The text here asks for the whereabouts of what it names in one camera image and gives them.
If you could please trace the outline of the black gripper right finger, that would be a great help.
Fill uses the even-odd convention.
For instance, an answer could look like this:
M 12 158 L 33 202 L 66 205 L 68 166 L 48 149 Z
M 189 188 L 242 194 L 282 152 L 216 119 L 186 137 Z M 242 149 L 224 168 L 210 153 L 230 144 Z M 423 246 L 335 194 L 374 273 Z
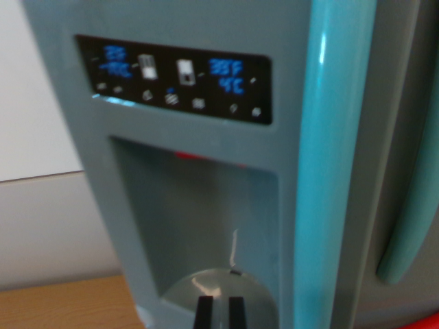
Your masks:
M 246 311 L 243 297 L 229 297 L 229 328 L 246 329 Z

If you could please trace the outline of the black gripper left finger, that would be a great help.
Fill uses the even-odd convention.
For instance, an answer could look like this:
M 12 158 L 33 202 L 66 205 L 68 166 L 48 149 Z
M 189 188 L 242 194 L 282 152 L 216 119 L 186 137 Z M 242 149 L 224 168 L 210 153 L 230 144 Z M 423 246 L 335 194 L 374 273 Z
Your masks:
M 197 308 L 193 329 L 211 329 L 213 314 L 213 296 L 200 296 L 198 298 Z

